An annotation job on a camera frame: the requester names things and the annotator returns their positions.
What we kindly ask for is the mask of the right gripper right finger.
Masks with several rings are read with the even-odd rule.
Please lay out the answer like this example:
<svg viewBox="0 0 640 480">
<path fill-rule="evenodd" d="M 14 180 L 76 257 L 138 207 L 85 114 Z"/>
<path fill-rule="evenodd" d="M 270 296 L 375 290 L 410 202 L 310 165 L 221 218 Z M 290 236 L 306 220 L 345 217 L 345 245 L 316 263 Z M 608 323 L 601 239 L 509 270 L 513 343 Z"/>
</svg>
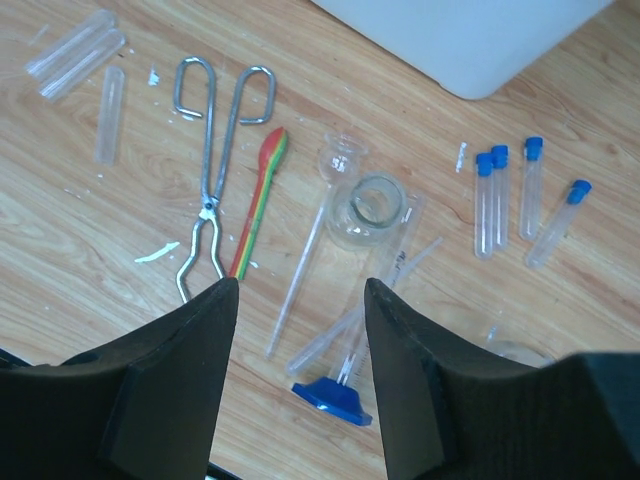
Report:
<svg viewBox="0 0 640 480">
<path fill-rule="evenodd" d="M 412 309 L 376 280 L 370 354 L 391 479 L 635 479 L 639 357 L 534 368 Z"/>
</svg>

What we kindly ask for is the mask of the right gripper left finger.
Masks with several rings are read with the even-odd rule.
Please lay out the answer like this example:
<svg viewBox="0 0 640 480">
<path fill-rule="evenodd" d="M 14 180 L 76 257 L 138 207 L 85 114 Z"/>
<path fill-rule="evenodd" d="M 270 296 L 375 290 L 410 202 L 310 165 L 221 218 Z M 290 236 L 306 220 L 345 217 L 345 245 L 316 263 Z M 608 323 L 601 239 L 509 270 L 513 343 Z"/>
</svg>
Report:
<svg viewBox="0 0 640 480">
<path fill-rule="evenodd" d="M 210 460 L 238 312 L 226 278 L 58 365 L 1 354 L 5 479 L 226 479 Z"/>
</svg>

